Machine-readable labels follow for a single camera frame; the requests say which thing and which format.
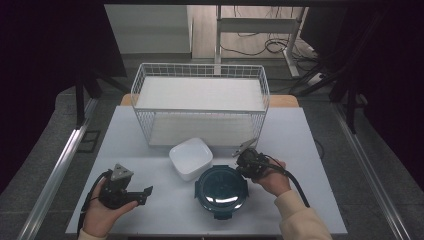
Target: sleeve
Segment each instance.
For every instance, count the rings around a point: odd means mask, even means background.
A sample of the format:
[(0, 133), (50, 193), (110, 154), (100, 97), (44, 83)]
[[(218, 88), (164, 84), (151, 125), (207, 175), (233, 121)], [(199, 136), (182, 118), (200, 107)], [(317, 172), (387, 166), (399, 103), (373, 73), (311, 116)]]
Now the sleeve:
[(90, 234), (84, 232), (84, 230), (81, 229), (78, 240), (106, 240), (106, 237), (104, 237), (104, 238), (94, 237), (94, 236), (91, 236)]
[(314, 209), (305, 207), (296, 191), (281, 194), (274, 203), (282, 217), (280, 230), (284, 239), (332, 239), (325, 223)]

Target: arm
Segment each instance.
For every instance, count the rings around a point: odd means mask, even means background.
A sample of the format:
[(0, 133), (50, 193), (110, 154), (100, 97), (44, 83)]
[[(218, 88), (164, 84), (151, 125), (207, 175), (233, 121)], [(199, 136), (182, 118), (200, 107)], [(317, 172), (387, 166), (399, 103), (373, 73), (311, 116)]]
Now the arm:
[(332, 239), (315, 210), (305, 207), (297, 192), (291, 190), (286, 176), (267, 169), (264, 177), (252, 181), (277, 197), (274, 203), (282, 217), (280, 230), (284, 239)]
[(80, 231), (78, 240), (104, 240), (116, 220), (137, 206), (137, 201), (127, 203), (116, 210), (109, 209), (98, 200), (105, 178), (97, 184), (93, 191), (90, 206), (84, 219), (84, 227)]

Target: wire mesh basket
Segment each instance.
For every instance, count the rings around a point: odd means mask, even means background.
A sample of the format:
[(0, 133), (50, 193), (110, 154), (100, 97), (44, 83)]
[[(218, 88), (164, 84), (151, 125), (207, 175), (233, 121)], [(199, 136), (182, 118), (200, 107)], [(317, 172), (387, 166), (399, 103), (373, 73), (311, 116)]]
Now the wire mesh basket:
[(262, 66), (143, 63), (131, 104), (150, 146), (237, 147), (259, 138), (269, 89)]

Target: white table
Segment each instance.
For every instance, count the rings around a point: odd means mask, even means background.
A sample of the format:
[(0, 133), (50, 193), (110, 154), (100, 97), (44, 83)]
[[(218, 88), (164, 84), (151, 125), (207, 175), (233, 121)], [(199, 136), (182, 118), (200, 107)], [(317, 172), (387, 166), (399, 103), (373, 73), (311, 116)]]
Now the white table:
[[(347, 233), (302, 108), (270, 108), (257, 148), (284, 160), (310, 205), (332, 234)], [(169, 148), (149, 148), (132, 107), (118, 106), (66, 233), (76, 233), (83, 201), (95, 179), (116, 163), (134, 171), (128, 191), (153, 186), (146, 205), (122, 216), (111, 234), (128, 236), (277, 236), (274, 196), (248, 181), (249, 197), (229, 220), (215, 220), (194, 198), (194, 183), (173, 168)], [(213, 164), (236, 167), (232, 149), (212, 149)]]

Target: gray floor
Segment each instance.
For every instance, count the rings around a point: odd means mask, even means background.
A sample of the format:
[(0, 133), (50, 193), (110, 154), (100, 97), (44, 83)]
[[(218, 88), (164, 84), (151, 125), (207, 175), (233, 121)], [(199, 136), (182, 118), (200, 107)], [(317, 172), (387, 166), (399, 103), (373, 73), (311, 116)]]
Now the gray floor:
[[(130, 86), (135, 76), (140, 56), (124, 56), (128, 79), (118, 79)], [(211, 60), (156, 58), (146, 62), (194, 62), (210, 63)], [(284, 94), (295, 80), (289, 80), (288, 70), (282, 61), (265, 59), (225, 59), (231, 64), (262, 64), (270, 79), (271, 91)], [(103, 95), (99, 99), (95, 116), (88, 131), (98, 132), (100, 141), (104, 137), (113, 114), (123, 93), (99, 80)], [(299, 98), (317, 145), (324, 153), (323, 166), (330, 180), (348, 235), (334, 236), (335, 239), (396, 239), (380, 205), (376, 201), (369, 183), (354, 156), (346, 135), (341, 130), (332, 104), (328, 100), (331, 86), (320, 89), (306, 97)], [(51, 121), (40, 137), (16, 177), (0, 196), (0, 239), (16, 239), (28, 214), (37, 200), (51, 170), (75, 126), (75, 96), (68, 89), (57, 97), (57, 107)], [(414, 239), (424, 239), (424, 194), (412, 180), (401, 162), (375, 133), (362, 110), (356, 112), (357, 136), (375, 167), (378, 177), (385, 186), (396, 209), (404, 220)], [(90, 143), (82, 143), (80, 150), (88, 150)], [(56, 197), (41, 225), (36, 239), (75, 239), (64, 234), (68, 221), (75, 209), (85, 181), (96, 158), (100, 143), (93, 152), (78, 152), (56, 194)], [(110, 236), (109, 239), (126, 239), (123, 236)]]

